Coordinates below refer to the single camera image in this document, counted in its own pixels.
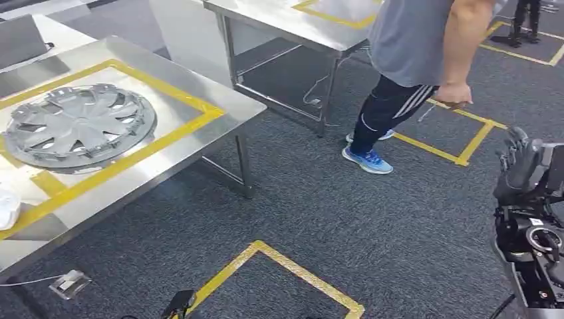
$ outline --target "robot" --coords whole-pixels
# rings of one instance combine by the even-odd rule
[[[503,264],[527,319],[564,318],[564,224],[552,205],[564,201],[564,143],[531,139],[509,129],[507,152],[499,152],[501,174],[493,195],[493,250]]]
[[[511,33],[509,34],[509,45],[518,48],[521,46],[521,27],[525,22],[525,16],[529,11],[529,25],[531,32],[527,34],[529,43],[538,43],[539,37],[539,20],[541,16],[541,0],[519,0],[515,17],[511,24]]]

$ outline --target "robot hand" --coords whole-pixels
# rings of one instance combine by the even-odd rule
[[[505,144],[507,151],[497,153],[501,174],[493,195],[501,205],[518,205],[535,197],[536,191],[543,191],[541,188],[546,186],[543,178],[547,179],[547,171],[555,165],[556,158],[564,160],[564,144],[532,140],[520,128],[509,129],[509,139]]]

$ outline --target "table leg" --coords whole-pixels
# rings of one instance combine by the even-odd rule
[[[217,14],[217,20],[223,32],[223,41],[225,43],[225,50],[227,51],[227,64],[229,66],[229,77],[231,78],[231,85],[235,90],[236,84],[239,82],[237,79],[237,71],[235,69],[235,49],[233,45],[233,33],[231,31],[231,21],[225,15]]]
[[[333,93],[333,86],[335,84],[335,75],[337,74],[337,69],[340,63],[339,58],[335,58],[331,61],[329,67],[329,85],[327,86],[327,93],[323,101],[321,101],[321,114],[319,115],[319,127],[317,130],[317,136],[322,138],[325,136],[325,126],[327,125],[327,120],[329,119],[329,100],[331,99],[331,94]]]
[[[7,284],[15,284],[21,282],[17,277],[11,277],[6,280]],[[33,314],[36,319],[49,319],[47,310],[41,306],[35,298],[23,286],[12,286],[10,290],[17,296],[17,298],[26,306],[27,309]]]
[[[253,188],[253,178],[249,165],[247,137],[244,134],[239,134],[235,137],[235,141],[237,142],[237,153],[239,154],[239,166],[241,168],[241,178],[245,188],[245,197],[252,198],[255,190]]]

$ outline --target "floor marking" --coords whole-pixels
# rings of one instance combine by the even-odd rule
[[[334,15],[328,15],[326,13],[319,12],[319,11],[316,11],[316,10],[309,8],[310,5],[313,5],[313,4],[318,3],[318,2],[319,2],[319,0],[306,0],[304,2],[298,3],[297,5],[293,6],[292,8],[299,10],[299,11],[302,11],[304,13],[307,13],[309,15],[314,15],[316,17],[319,17],[319,18],[322,18],[322,19],[325,19],[325,20],[329,20],[329,21],[332,21],[332,22],[335,22],[335,23],[340,23],[342,25],[346,25],[348,27],[351,27],[351,28],[357,29],[357,30],[366,28],[376,19],[376,15],[371,15],[367,18],[364,18],[361,21],[349,21],[349,20],[341,19],[341,18],[336,17]],[[382,3],[381,0],[374,0],[374,2],[375,3]]]
[[[470,141],[470,143],[466,146],[464,151],[462,151],[462,153],[460,153],[456,163],[458,165],[464,165],[464,164],[467,165],[468,160],[470,159],[470,156],[472,156],[472,154],[477,150],[478,146],[480,146],[482,141],[486,138],[486,136],[488,136],[488,134],[490,133],[490,131],[494,127],[495,127],[494,123],[484,124],[484,126],[482,126],[482,128],[480,128],[480,130],[478,131],[476,136],[474,136],[474,138],[472,138],[472,141]]]
[[[480,45],[480,46],[484,49],[488,49],[488,50],[495,51],[495,52],[501,52],[501,53],[505,53],[507,55],[514,56],[515,58],[522,58],[523,60],[528,60],[528,61],[536,62],[536,63],[539,63],[539,64],[551,65],[550,62],[539,60],[537,58],[531,58],[530,56],[522,55],[522,54],[519,54],[519,53],[513,53],[511,51],[499,49],[499,48],[493,47],[491,45]]]
[[[428,99],[427,102],[440,106],[441,108],[447,109],[447,110],[451,110],[454,113],[466,116],[468,118],[471,118],[473,120],[479,121],[484,123],[484,126],[482,126],[482,128],[480,128],[480,130],[477,132],[477,134],[472,138],[472,140],[470,141],[470,143],[464,148],[464,150],[462,150],[462,152],[460,153],[459,156],[455,156],[452,154],[449,154],[445,151],[439,150],[437,148],[434,148],[428,144],[425,144],[423,142],[419,142],[418,140],[414,140],[412,138],[409,138],[408,136],[399,134],[398,132],[395,133],[394,137],[398,138],[399,140],[402,140],[406,143],[409,143],[413,146],[417,146],[418,148],[422,148],[423,150],[426,150],[427,152],[430,152],[432,154],[435,154],[437,156],[440,156],[441,158],[447,159],[449,161],[452,161],[453,163],[455,163],[456,165],[460,165],[460,166],[469,166],[469,160],[470,157],[472,156],[472,154],[477,150],[477,148],[480,146],[480,144],[482,143],[482,141],[488,136],[488,134],[490,133],[490,131],[493,128],[501,128],[502,130],[506,130],[507,126],[505,124],[501,124],[498,123],[494,120],[490,120],[487,118],[482,118],[481,116],[472,114],[470,112],[461,110],[461,109],[456,109],[453,110],[452,108],[446,106],[445,104],[441,103],[441,102],[437,102],[435,100],[433,100],[432,98]]]
[[[286,256],[282,255],[274,248],[265,244],[263,241],[255,241],[248,248],[246,248],[239,256],[237,256],[233,261],[231,261],[225,268],[223,268],[217,275],[215,275],[208,283],[206,283],[197,293],[196,302],[194,306],[190,308],[186,314],[193,312],[198,305],[200,305],[207,297],[209,297],[219,286],[221,286],[237,269],[241,268],[252,256],[256,253],[263,253],[282,267],[286,268],[288,271],[292,272],[299,278],[302,278],[327,296],[331,297],[333,300],[342,304],[344,307],[348,308],[349,313],[345,316],[345,319],[360,319],[362,314],[364,314],[364,306],[355,302],[349,296],[343,294],[335,287],[321,280],[319,277],[315,276],[305,268],[294,263],[292,260],[288,259]]]
[[[36,176],[32,176],[31,181],[41,188],[49,197],[55,197],[64,191],[67,186],[59,181],[48,171],[41,171]]]
[[[504,24],[503,21],[497,21],[494,24],[492,24],[492,26],[486,32],[486,38],[489,38],[490,35],[492,35],[495,32],[495,30],[498,30],[503,24]]]
[[[195,108],[202,112],[199,116],[186,122],[183,126],[172,130],[170,133],[162,136],[161,138],[153,141],[151,144],[145,146],[144,148],[134,152],[133,154],[120,158],[116,161],[116,163],[102,169],[101,171],[97,172],[96,174],[90,176],[87,179],[84,179],[77,184],[70,186],[65,189],[61,189],[60,185],[38,185],[42,187],[42,189],[46,191],[50,191],[56,193],[56,196],[42,202],[41,204],[31,208],[28,210],[24,215],[20,216],[14,227],[8,229],[7,231],[0,231],[0,240],[9,238],[11,235],[17,233],[21,229],[24,229],[31,223],[38,221],[39,219],[43,218],[44,216],[48,215],[49,213],[53,212],[55,209],[59,208],[60,206],[72,201],[73,199],[81,196],[82,194],[86,193],[87,191],[98,187],[99,185],[103,184],[110,178],[117,176],[119,173],[132,167],[133,165],[139,163],[140,161],[148,158],[149,156],[159,152],[160,150],[164,149],[165,147],[169,146],[170,144],[180,140],[184,136],[191,134],[192,132],[198,130],[199,128],[205,126],[206,124],[210,123],[211,121],[219,118],[223,115],[223,110],[214,106],[204,100],[201,100],[195,96],[191,96],[188,93],[172,86],[166,82],[163,82],[157,78],[150,76],[144,72],[136,70],[127,64],[119,60],[110,59],[104,61],[100,64],[94,65],[90,68],[84,69],[78,73],[71,74],[64,78],[55,80],[53,82],[47,83],[45,85],[39,86],[32,90],[23,92],[19,95],[16,95],[12,98],[8,98],[6,100],[0,100],[0,109],[14,105],[18,102],[22,102],[28,98],[32,98],[36,95],[48,92],[55,88],[58,88],[62,85],[70,83],[74,80],[78,80],[79,78],[83,78],[90,74],[96,73],[100,70],[105,68],[115,68],[133,78],[136,78],[147,85]]]
[[[556,54],[553,56],[552,60],[550,60],[549,64],[551,66],[556,66],[556,64],[558,64],[558,62],[560,62],[560,60],[562,60],[563,56],[564,56],[564,45],[562,45],[562,47],[560,47],[558,52],[556,52]]]
[[[439,101],[433,100],[432,98],[428,99],[427,102],[431,103],[431,104],[435,104],[437,106],[440,106],[441,108],[445,108],[447,110],[450,110],[451,108],[449,106],[446,106],[444,103],[441,103]],[[484,124],[488,124],[488,123],[492,123],[495,127],[501,128],[502,130],[506,130],[507,126],[505,124],[501,124],[499,122],[496,122],[494,120],[490,120],[489,118],[482,118],[481,116],[472,114],[470,112],[467,112],[465,110],[462,109],[456,109],[456,110],[452,110],[454,113],[458,113],[460,115],[464,115],[466,117],[469,117],[473,120],[482,122]]]
[[[434,148],[434,147],[432,147],[432,146],[430,146],[430,145],[427,145],[427,144],[425,144],[425,143],[423,143],[423,142],[419,142],[418,140],[414,140],[414,139],[409,138],[409,137],[407,137],[407,136],[405,136],[405,135],[399,134],[398,132],[396,132],[396,133],[394,134],[394,137],[397,138],[397,139],[399,139],[399,140],[402,140],[402,141],[404,141],[404,142],[406,142],[406,143],[409,143],[409,144],[411,144],[411,145],[413,145],[413,146],[417,146],[418,148],[422,148],[423,150],[426,150],[427,152],[430,152],[430,153],[432,153],[432,154],[435,154],[435,155],[437,155],[437,156],[440,156],[441,158],[445,158],[445,159],[447,159],[447,160],[449,160],[449,161],[452,161],[452,162],[454,162],[454,163],[456,163],[456,164],[458,164],[458,165],[462,165],[462,166],[468,166],[468,165],[469,165],[469,163],[461,163],[461,162],[458,160],[458,157],[457,157],[457,156],[451,155],[451,154],[449,154],[449,153],[447,153],[447,152],[445,152],[445,151],[442,151],[442,150],[439,150],[439,149],[437,149],[437,148]]]
[[[505,21],[497,21],[488,29],[488,31],[486,33],[486,37],[490,37],[490,35],[492,35],[495,32],[495,30],[499,29],[502,25],[511,27],[511,23],[507,23]],[[559,40],[564,41],[564,37],[560,37],[559,35],[553,35],[551,33],[540,32],[540,31],[539,31],[539,34],[544,35],[546,37],[551,37],[551,38],[555,38],[555,39],[559,39]],[[539,64],[543,64],[543,65],[550,65],[550,66],[556,66],[558,64],[558,62],[564,56],[564,45],[562,45],[562,47],[558,50],[558,52],[556,52],[556,54],[550,59],[550,61],[544,61],[544,60],[539,60],[537,58],[531,58],[530,56],[525,56],[525,55],[522,55],[522,54],[514,53],[514,52],[511,52],[511,51],[507,51],[507,50],[504,50],[504,49],[493,47],[491,45],[481,44],[480,46],[484,49],[487,49],[487,50],[505,53],[507,55],[514,56],[515,58],[522,58],[523,60],[528,60],[528,61],[531,61],[531,62],[535,62],[535,63],[539,63]]]

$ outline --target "person's leg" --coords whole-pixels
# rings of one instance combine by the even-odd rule
[[[412,115],[434,92],[432,86],[406,88],[382,76],[364,101],[354,127],[351,151],[368,153],[376,141]]]
[[[527,4],[528,0],[519,0],[517,3],[517,9],[515,10],[515,17],[513,18],[511,34],[509,35],[509,45],[514,48],[521,46],[521,27],[525,22],[525,17],[527,16]]]
[[[411,117],[436,89],[426,85],[406,88],[382,76],[364,101],[356,121],[354,140],[343,149],[343,157],[370,173],[391,173],[393,167],[372,147],[387,131]]]
[[[529,24],[531,25],[531,33],[528,40],[530,43],[539,42],[539,20],[541,18],[541,0],[530,0]]]

